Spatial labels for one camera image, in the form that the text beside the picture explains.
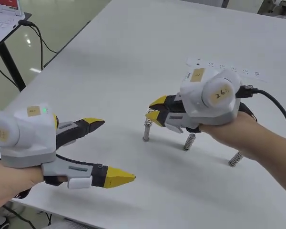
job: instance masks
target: human hand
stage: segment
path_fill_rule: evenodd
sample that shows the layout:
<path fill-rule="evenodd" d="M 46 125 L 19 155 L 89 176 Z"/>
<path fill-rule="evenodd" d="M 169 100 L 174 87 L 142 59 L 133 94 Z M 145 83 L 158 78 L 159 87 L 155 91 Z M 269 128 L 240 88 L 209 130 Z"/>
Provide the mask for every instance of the human hand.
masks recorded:
<path fill-rule="evenodd" d="M 58 177 L 59 181 L 67 181 L 66 177 Z M 0 207 L 19 193 L 43 182 L 40 166 L 29 168 L 9 168 L 0 162 Z"/>
<path fill-rule="evenodd" d="M 245 112 L 238 112 L 237 118 L 226 125 L 200 125 L 199 129 L 216 141 L 241 151 L 242 155 L 255 159 L 247 147 L 260 125 Z"/>

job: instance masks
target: yellow fingertip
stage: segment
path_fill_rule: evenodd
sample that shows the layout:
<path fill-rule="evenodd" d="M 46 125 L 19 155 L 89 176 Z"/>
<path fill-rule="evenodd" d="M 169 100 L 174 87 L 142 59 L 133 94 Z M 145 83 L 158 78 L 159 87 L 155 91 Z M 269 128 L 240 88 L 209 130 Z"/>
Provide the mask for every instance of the yellow fingertip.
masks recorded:
<path fill-rule="evenodd" d="M 157 120 L 158 116 L 160 114 L 160 111 L 152 111 L 152 112 L 148 112 L 145 117 L 150 119 L 153 123 L 156 123 L 157 125 L 159 125 L 160 127 L 163 127 L 163 125 L 161 125 L 159 123 L 159 121 Z"/>
<path fill-rule="evenodd" d="M 98 119 L 98 118 L 83 118 L 83 120 L 86 121 L 89 124 L 94 123 L 94 122 L 103 121 L 102 119 Z"/>
<path fill-rule="evenodd" d="M 135 175 L 119 168 L 108 167 L 104 188 L 112 188 L 135 180 Z"/>
<path fill-rule="evenodd" d="M 156 101 L 154 101 L 152 104 L 150 104 L 149 106 L 153 106 L 153 105 L 156 105 L 156 104 L 164 104 L 165 100 L 166 100 L 166 95 L 165 96 L 162 96 L 160 97 L 159 99 L 157 99 Z"/>

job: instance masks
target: coiled spring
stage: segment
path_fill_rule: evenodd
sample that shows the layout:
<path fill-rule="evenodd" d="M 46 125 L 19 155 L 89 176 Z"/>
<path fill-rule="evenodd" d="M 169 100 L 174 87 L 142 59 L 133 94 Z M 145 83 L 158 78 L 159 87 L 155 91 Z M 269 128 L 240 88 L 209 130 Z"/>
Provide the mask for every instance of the coiled spring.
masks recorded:
<path fill-rule="evenodd" d="M 243 159 L 243 155 L 240 152 L 237 152 L 237 154 L 235 154 L 235 156 L 229 161 L 229 166 L 231 167 L 235 167 L 236 164 Z"/>
<path fill-rule="evenodd" d="M 145 120 L 145 123 L 144 123 L 145 130 L 144 130 L 144 136 L 143 136 L 143 141 L 145 141 L 145 142 L 149 141 L 149 132 L 150 132 L 152 124 L 153 124 L 153 122 L 150 119 L 147 118 Z"/>
<path fill-rule="evenodd" d="M 184 150 L 185 151 L 189 151 L 190 150 L 190 148 L 192 147 L 192 144 L 194 143 L 195 139 L 196 139 L 196 135 L 195 134 L 193 134 L 193 133 L 189 134 L 189 136 L 188 136 L 188 138 L 187 138 L 187 140 L 185 142 L 185 145 L 184 145 Z"/>

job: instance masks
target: floor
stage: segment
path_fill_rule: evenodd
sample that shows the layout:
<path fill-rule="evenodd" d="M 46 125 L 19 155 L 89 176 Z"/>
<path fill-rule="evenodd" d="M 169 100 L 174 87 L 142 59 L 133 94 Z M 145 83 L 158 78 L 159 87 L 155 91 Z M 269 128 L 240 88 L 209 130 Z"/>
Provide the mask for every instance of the floor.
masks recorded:
<path fill-rule="evenodd" d="M 20 0 L 22 9 L 32 14 L 30 21 L 40 28 L 43 39 L 55 51 L 60 50 L 85 24 L 92 20 L 110 0 Z M 20 28 L 6 42 L 19 71 L 28 85 L 40 72 L 40 40 L 30 28 Z M 44 62 L 53 57 L 44 51 Z M 0 68 L 6 73 L 2 60 Z M 0 74 L 0 110 L 18 95 L 18 90 Z M 26 209 L 22 214 L 37 229 L 47 226 L 45 213 Z M 53 221 L 61 220 L 54 216 Z M 29 229 L 17 218 L 11 220 L 11 229 Z"/>

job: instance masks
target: white power strip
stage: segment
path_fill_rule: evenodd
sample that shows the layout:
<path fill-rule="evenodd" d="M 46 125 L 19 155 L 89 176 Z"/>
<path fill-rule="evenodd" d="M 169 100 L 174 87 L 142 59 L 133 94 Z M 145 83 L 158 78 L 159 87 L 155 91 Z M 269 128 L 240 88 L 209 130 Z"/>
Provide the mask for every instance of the white power strip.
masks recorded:
<path fill-rule="evenodd" d="M 245 77 L 245 78 L 251 78 L 251 79 L 256 79 L 256 80 L 260 80 L 265 82 L 265 77 L 259 72 L 259 71 L 253 71 L 247 68 L 242 68 L 239 66 L 234 66 L 234 65 L 230 65 L 230 64 L 226 64 L 226 63 L 216 63 L 213 61 L 205 61 L 202 59 L 197 59 L 197 58 L 193 58 L 193 57 L 189 57 L 186 61 L 186 64 L 188 66 L 199 66 L 201 68 L 215 68 L 216 70 L 218 70 L 219 72 L 221 72 L 222 70 L 225 69 L 230 69 L 233 72 L 236 72 L 237 74 L 239 74 L 241 77 Z"/>

